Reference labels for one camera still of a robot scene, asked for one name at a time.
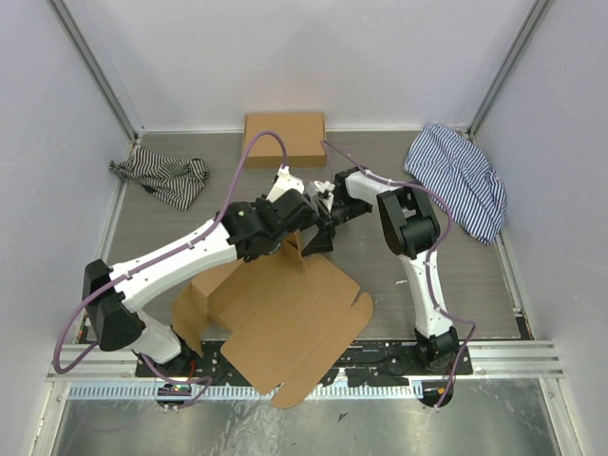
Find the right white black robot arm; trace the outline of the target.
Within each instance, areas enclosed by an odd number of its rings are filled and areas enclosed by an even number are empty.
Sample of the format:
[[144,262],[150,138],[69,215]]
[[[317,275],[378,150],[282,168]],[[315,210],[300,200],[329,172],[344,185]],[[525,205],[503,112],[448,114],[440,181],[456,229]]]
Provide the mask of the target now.
[[332,217],[345,222],[378,211],[384,239],[403,265],[414,304],[420,368],[439,374],[455,365],[460,340],[438,274],[436,242],[441,227],[428,192],[418,183],[397,183],[369,169],[350,168],[334,175]]

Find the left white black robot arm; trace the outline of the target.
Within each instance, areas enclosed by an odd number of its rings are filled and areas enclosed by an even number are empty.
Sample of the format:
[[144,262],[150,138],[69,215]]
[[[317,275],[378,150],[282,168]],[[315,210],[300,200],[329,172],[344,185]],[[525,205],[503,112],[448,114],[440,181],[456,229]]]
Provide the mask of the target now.
[[315,226],[330,213],[330,190],[291,189],[276,199],[235,201],[198,231],[123,265],[97,259],[85,267],[83,299],[98,347],[126,347],[153,357],[167,375],[190,368],[191,354],[167,326],[143,319],[156,296],[203,271],[236,260],[273,254],[290,234]]

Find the folded brown cardboard box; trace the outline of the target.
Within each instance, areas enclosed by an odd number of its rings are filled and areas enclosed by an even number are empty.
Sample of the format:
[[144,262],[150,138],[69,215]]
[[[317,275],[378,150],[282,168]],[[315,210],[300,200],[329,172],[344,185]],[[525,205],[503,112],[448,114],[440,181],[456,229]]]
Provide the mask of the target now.
[[[288,165],[325,167],[326,153],[321,141],[326,139],[325,115],[322,112],[258,112],[245,116],[243,151],[262,131],[275,132],[286,146]],[[249,169],[277,168],[282,164],[282,150],[277,140],[261,137],[249,153],[244,167]]]

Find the blue white striped cloth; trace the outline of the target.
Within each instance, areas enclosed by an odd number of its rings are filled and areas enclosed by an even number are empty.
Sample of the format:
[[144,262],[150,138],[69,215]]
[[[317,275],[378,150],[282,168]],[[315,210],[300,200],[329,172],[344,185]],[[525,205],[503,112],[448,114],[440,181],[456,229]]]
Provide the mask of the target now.
[[404,171],[439,196],[454,221],[482,244],[504,228],[504,183],[482,150],[457,131],[426,125],[409,148]]

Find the black white striped cloth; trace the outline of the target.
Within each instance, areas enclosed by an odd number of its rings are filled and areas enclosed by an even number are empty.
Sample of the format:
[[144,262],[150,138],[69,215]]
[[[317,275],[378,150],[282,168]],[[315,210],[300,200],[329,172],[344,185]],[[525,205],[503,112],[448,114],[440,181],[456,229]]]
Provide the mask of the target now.
[[205,161],[169,157],[136,146],[124,161],[111,161],[108,170],[121,181],[135,181],[148,194],[187,211],[205,186],[210,172]]

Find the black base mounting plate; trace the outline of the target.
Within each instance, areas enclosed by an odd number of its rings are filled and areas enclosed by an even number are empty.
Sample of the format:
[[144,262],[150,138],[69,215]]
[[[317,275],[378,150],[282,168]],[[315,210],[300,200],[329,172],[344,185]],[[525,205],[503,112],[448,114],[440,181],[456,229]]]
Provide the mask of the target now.
[[[203,356],[194,366],[188,365],[181,373],[209,375],[215,386],[249,386],[250,383],[238,373],[221,353],[221,340],[203,341]],[[404,340],[356,340],[333,363],[320,379],[319,384],[328,387],[336,382],[339,373],[344,373],[350,388],[360,386],[405,386],[411,376],[448,375],[453,362],[446,365],[435,362],[429,367],[419,363],[414,343]]]

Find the aluminium rail front bar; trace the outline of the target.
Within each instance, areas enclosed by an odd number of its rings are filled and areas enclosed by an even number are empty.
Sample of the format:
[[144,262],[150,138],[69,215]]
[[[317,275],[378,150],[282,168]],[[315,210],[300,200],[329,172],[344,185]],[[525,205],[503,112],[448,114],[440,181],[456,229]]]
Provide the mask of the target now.
[[[139,365],[137,355],[128,349],[85,352],[84,344],[64,345],[60,366],[76,366],[60,373],[47,371],[48,381],[134,380]],[[472,378],[562,378],[563,369],[552,342],[540,340],[481,340],[467,344],[462,363],[472,368]]]

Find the right aluminium corner post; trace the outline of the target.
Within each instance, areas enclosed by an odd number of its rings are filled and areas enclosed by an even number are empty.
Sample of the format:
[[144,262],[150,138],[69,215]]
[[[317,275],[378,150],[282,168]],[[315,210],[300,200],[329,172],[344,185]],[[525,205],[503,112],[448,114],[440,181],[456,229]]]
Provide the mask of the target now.
[[469,138],[473,138],[481,129],[487,116],[507,83],[509,77],[514,72],[517,64],[523,57],[529,43],[531,42],[537,29],[540,27],[546,13],[553,6],[553,0],[535,0],[520,26],[508,52],[505,54],[498,72],[494,76],[482,102],[473,117],[473,120],[466,131]]

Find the aluminium corner post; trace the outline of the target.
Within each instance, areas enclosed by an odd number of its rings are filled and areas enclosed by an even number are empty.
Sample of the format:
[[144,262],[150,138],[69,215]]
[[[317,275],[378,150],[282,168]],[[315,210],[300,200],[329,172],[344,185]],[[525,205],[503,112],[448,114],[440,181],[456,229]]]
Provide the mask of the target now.
[[99,60],[95,56],[95,53],[89,45],[89,42],[83,34],[80,26],[77,24],[75,17],[67,5],[67,2],[49,0],[47,1],[47,4],[53,11],[58,23],[63,28],[68,40],[76,50],[76,53],[83,62],[93,83],[99,89],[110,111],[115,116],[124,133],[131,141],[135,142],[141,137],[141,134],[128,118],[124,106],[119,100],[119,96],[112,88],[111,83],[108,81]]
[[473,117],[473,120],[466,131],[469,138],[473,138],[481,129],[487,116],[507,83],[509,77],[514,72],[517,64],[523,57],[529,43],[531,42],[537,29],[540,27],[546,13],[553,6],[553,0],[535,0],[520,26],[508,52],[505,54],[498,72],[494,76],[482,102]]

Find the left aluminium corner post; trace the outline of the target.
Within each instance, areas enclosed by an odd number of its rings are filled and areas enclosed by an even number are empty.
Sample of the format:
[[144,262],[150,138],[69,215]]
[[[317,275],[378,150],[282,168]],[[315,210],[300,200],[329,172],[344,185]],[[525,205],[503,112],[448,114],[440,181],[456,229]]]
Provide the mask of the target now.
[[76,53],[83,62],[93,83],[99,89],[110,111],[115,116],[124,133],[131,141],[135,142],[141,137],[141,134],[128,118],[124,106],[119,100],[119,96],[112,88],[111,83],[108,81],[99,60],[95,56],[95,53],[89,45],[89,42],[83,34],[80,26],[77,24],[75,17],[67,5],[67,2],[49,0],[47,1],[47,4],[53,11],[58,23],[63,28],[68,40],[76,50]]

